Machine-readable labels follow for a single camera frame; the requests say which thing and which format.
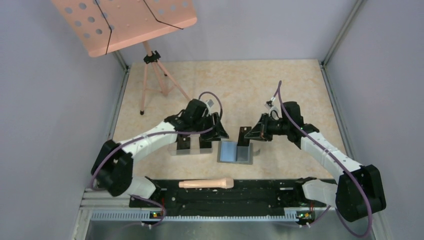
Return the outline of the grey leather card holder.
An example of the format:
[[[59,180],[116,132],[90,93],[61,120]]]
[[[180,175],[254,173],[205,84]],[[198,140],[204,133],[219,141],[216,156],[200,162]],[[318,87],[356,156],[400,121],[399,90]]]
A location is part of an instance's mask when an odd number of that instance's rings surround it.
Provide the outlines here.
[[[239,146],[234,141],[220,141],[217,162],[223,164],[252,165],[254,157],[260,155],[261,149],[254,149],[254,144]]]

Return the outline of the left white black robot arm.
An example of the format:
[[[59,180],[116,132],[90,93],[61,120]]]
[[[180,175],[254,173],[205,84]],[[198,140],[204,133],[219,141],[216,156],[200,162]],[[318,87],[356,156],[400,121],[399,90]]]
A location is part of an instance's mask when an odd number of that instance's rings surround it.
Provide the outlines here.
[[[136,163],[158,149],[177,142],[179,136],[199,135],[203,142],[228,139],[221,124],[222,112],[212,112],[205,101],[192,99],[186,108],[170,115],[136,137],[115,142],[107,140],[91,169],[92,180],[112,197],[135,195],[149,207],[160,202],[160,187],[148,177],[133,175]]]

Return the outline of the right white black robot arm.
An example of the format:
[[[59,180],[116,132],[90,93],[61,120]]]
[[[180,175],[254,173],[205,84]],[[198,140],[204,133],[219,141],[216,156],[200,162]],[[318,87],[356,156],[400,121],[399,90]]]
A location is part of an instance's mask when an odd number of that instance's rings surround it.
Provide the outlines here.
[[[318,201],[335,207],[344,220],[354,222],[383,211],[387,207],[380,171],[374,165],[362,165],[333,146],[310,123],[305,123],[297,102],[283,103],[282,116],[263,113],[245,139],[270,142],[274,136],[286,136],[300,150],[312,156],[335,180],[324,182],[314,177],[300,178],[293,192],[299,206]]]

